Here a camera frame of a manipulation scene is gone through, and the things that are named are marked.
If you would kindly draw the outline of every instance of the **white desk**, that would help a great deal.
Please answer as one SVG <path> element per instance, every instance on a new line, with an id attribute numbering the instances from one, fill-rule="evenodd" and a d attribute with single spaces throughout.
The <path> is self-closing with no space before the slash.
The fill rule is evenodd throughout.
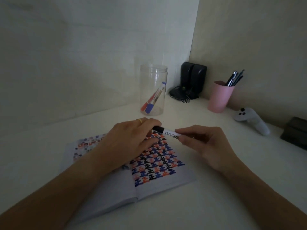
<path id="1" fill-rule="evenodd" d="M 214 114 L 205 99 L 182 103 L 166 98 L 157 116 L 164 127 L 220 126 L 239 158 L 278 193 L 307 213 L 307 151 L 279 138 L 269 125 L 264 137 L 232 119 Z M 138 104 L 106 110 L 0 139 L 0 213 L 56 176 L 66 143 L 108 132 L 117 122 L 142 117 Z M 197 181 L 148 197 L 69 229 L 258 229 L 231 188 L 193 150 L 168 140 Z"/>

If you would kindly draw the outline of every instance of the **notebook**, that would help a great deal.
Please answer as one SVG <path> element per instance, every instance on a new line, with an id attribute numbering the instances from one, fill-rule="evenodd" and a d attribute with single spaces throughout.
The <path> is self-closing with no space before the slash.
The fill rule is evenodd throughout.
<path id="1" fill-rule="evenodd" d="M 91 151 L 104 135 L 96 135 L 66 145 L 60 172 Z M 194 181 L 194 174 L 156 131 L 159 142 L 129 164 L 108 174 L 82 204 L 70 224 L 78 224 L 152 194 Z"/>

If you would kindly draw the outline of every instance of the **game controller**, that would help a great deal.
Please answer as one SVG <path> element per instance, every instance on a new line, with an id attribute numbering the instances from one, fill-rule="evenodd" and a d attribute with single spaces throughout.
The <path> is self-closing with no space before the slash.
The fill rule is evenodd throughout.
<path id="1" fill-rule="evenodd" d="M 253 125 L 262 135 L 269 135 L 270 130 L 266 123 L 257 115 L 252 108 L 241 108 L 234 116 L 236 121 L 247 121 Z"/>

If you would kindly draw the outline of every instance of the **person's right arm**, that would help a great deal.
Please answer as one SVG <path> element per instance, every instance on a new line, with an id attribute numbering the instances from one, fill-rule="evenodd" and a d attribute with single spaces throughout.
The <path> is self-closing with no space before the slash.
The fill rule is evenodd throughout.
<path id="1" fill-rule="evenodd" d="M 263 229 L 307 229 L 307 215 L 276 193 L 234 153 L 219 127 L 194 125 L 176 129 L 179 141 L 220 172 Z"/>

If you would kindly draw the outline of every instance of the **blue marker cap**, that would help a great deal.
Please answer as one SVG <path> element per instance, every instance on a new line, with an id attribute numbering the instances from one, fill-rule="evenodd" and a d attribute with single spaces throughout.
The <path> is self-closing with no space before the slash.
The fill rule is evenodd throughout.
<path id="1" fill-rule="evenodd" d="M 145 112 L 146 112 L 147 114 L 149 114 L 149 113 L 151 112 L 151 110 L 153 109 L 153 107 L 154 107 L 154 105 L 151 104 L 151 103 L 149 103 L 149 104 L 147 105 L 146 109 L 145 109 Z"/>

